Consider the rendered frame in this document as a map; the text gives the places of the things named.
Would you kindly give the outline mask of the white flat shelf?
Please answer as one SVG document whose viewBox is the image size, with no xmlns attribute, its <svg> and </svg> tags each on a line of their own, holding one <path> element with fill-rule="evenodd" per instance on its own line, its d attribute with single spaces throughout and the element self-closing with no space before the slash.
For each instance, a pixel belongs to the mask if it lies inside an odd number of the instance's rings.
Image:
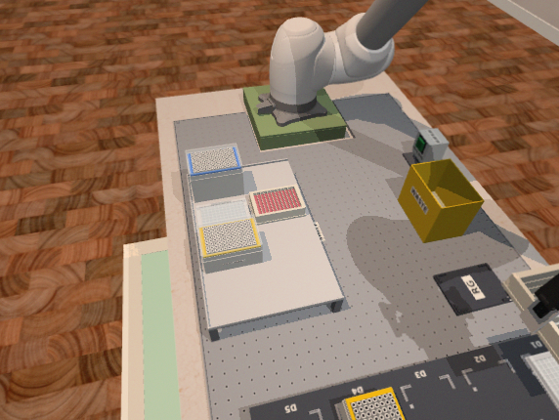
<svg viewBox="0 0 559 420">
<path fill-rule="evenodd" d="M 263 243 L 263 263 L 205 273 L 196 226 L 196 206 L 245 198 L 251 215 L 251 191 L 297 185 L 288 158 L 242 167 L 244 195 L 197 203 L 187 174 L 211 342 L 219 341 L 218 328 L 327 303 L 331 303 L 333 313 L 338 313 L 344 300 L 321 243 L 325 241 L 323 233 L 318 222 L 313 223 L 307 206 L 305 217 L 258 225 Z"/>
</svg>

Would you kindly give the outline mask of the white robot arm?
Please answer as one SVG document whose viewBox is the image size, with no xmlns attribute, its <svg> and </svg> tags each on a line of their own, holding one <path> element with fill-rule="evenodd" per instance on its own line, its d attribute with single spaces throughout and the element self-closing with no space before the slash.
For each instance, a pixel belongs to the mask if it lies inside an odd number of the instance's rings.
<svg viewBox="0 0 559 420">
<path fill-rule="evenodd" d="M 285 21 L 272 45 L 270 93 L 259 95 L 258 113 L 270 113 L 280 127 L 326 116 L 317 91 L 382 73 L 394 58 L 391 38 L 427 1 L 374 0 L 365 13 L 326 33 L 307 18 Z"/>
</svg>

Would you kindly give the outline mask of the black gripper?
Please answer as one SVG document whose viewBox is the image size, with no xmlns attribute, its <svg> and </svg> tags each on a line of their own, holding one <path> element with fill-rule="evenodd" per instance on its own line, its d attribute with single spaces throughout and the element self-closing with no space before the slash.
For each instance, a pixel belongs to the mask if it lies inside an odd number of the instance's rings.
<svg viewBox="0 0 559 420">
<path fill-rule="evenodd" d="M 559 315 L 559 273 L 541 286 L 535 295 L 538 299 L 519 314 L 531 333 L 539 331 Z"/>
</svg>

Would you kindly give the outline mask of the dark grey square pad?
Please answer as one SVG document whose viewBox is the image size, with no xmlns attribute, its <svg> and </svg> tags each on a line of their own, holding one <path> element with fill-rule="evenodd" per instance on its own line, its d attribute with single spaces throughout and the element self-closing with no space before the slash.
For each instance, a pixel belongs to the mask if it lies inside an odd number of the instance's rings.
<svg viewBox="0 0 559 420">
<path fill-rule="evenodd" d="M 433 275 L 456 315 L 513 302 L 488 263 Z"/>
</svg>

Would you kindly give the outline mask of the cream trough reservoir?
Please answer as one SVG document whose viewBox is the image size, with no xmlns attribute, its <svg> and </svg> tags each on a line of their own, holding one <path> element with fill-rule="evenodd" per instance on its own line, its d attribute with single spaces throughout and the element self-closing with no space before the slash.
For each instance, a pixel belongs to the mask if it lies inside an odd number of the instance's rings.
<svg viewBox="0 0 559 420">
<path fill-rule="evenodd" d="M 557 274 L 559 264 L 513 273 L 501 285 L 523 312 L 537 299 L 535 292 Z M 536 334 L 559 364 L 559 315 L 552 320 Z"/>
</svg>

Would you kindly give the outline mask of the yellow tip rack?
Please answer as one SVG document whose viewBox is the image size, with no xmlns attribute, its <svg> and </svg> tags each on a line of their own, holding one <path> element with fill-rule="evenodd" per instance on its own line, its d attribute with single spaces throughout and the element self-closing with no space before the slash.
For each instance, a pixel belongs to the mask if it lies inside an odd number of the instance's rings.
<svg viewBox="0 0 559 420">
<path fill-rule="evenodd" d="M 392 387 L 344 399 L 342 420 L 405 420 Z"/>
</svg>

